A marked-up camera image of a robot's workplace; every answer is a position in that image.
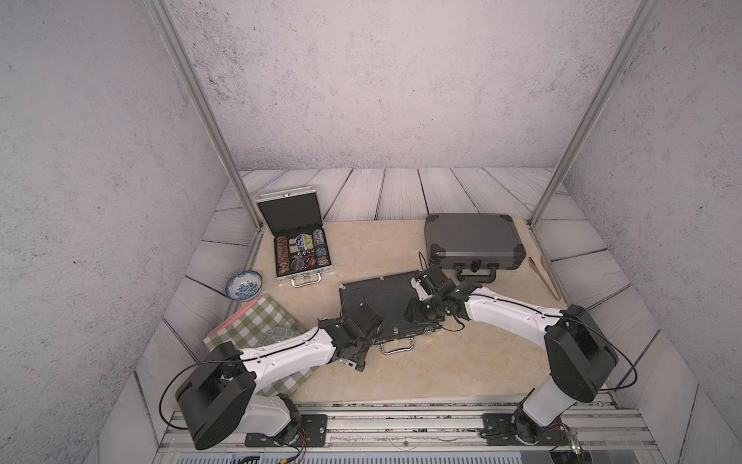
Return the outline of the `medium black poker case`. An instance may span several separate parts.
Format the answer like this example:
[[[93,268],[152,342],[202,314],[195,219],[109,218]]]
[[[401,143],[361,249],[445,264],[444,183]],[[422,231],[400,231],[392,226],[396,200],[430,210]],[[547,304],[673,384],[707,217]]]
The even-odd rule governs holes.
[[[374,334],[374,344],[385,356],[412,351],[418,336],[440,330],[441,319],[427,320],[420,312],[421,301],[415,290],[416,271],[379,276],[340,284],[342,312],[357,324],[382,319]]]

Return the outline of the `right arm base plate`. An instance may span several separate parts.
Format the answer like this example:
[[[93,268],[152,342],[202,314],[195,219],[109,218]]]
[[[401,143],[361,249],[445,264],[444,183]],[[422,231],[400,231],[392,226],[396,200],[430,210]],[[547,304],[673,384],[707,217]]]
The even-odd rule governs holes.
[[[560,416],[552,423],[541,426],[527,415],[484,414],[479,437],[488,446],[546,446],[557,447],[571,444],[571,439]]]

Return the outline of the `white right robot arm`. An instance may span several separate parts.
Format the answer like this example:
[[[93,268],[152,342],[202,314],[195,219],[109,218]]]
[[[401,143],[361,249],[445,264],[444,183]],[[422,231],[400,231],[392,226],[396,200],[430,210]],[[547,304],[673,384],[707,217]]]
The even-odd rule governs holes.
[[[506,429],[523,445],[553,434],[560,415],[574,404],[593,401],[618,364],[618,349],[578,305],[528,304],[478,282],[455,283],[436,265],[413,274],[411,286],[419,299],[408,309],[414,322],[463,318],[515,334],[545,351],[549,376],[518,404]]]

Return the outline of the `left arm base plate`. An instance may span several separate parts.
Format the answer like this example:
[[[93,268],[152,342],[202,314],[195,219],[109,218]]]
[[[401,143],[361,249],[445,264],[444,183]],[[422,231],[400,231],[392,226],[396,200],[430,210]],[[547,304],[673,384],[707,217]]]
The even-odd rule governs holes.
[[[327,415],[302,415],[297,423],[291,421],[278,435],[269,437],[259,433],[245,435],[247,448],[323,448],[328,432]]]

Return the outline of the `large dark grey poker case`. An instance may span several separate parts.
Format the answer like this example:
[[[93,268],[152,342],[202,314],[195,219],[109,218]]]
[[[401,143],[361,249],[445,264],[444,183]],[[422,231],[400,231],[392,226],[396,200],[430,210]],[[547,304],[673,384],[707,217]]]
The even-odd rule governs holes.
[[[460,281],[492,283],[527,257],[514,218],[502,214],[440,214],[426,218],[428,262],[454,270]]]

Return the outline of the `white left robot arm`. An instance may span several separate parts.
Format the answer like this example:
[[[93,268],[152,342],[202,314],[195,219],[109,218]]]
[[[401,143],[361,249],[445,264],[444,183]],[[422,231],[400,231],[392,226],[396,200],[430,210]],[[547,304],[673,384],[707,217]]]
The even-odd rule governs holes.
[[[303,417],[287,394],[262,396],[275,382],[314,367],[345,363],[365,368],[384,319],[370,305],[355,317],[320,319],[314,329],[271,345],[239,349],[232,342],[214,348],[192,366],[175,399],[193,446],[208,450],[242,428],[276,446],[301,444]]]

